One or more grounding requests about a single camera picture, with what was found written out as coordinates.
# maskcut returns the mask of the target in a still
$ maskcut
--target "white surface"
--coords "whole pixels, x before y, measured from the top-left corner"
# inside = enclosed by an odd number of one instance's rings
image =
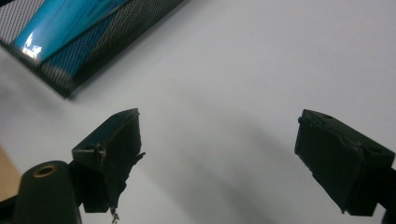
[[[304,108],[394,150],[395,21],[390,0],[190,0],[73,101],[1,49],[0,143],[22,172],[71,161],[138,107],[148,154],[120,223],[380,223],[342,215],[293,150]]]

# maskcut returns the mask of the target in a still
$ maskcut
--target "black plastic part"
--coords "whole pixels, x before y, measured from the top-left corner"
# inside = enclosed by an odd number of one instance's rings
[[[341,121],[304,110],[295,153],[352,216],[372,216],[395,154]]]
[[[0,202],[0,224],[10,224],[14,214],[17,196]]]
[[[65,162],[45,162],[23,174],[12,223],[81,223]]]
[[[111,116],[73,148],[70,163],[86,212],[117,208],[132,167],[143,157],[137,109]]]

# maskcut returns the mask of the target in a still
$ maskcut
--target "black wire mesh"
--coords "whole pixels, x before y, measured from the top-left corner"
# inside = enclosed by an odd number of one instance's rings
[[[38,62],[21,53],[13,41],[44,0],[0,0],[0,45],[63,97],[69,97],[182,1],[129,0]]]

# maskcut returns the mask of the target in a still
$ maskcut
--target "blue object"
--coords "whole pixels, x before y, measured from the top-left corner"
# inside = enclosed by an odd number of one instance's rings
[[[15,39],[14,45],[38,60],[47,60],[53,53],[65,46],[96,21],[102,19],[126,0],[46,0],[29,23]],[[61,52],[51,65],[73,76],[103,35],[111,20],[100,24],[88,41],[80,41],[70,59],[70,50]]]

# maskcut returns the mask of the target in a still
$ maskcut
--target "mesh tray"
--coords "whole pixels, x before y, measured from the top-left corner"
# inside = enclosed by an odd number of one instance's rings
[[[12,42],[44,0],[0,0],[0,45],[63,97],[69,97],[77,87],[95,75],[182,1],[129,0],[55,51],[46,60],[37,62],[21,53]],[[78,58],[81,46],[91,44],[92,38],[97,36],[98,32],[102,34],[101,37],[90,48],[89,55],[84,57],[81,64]]]

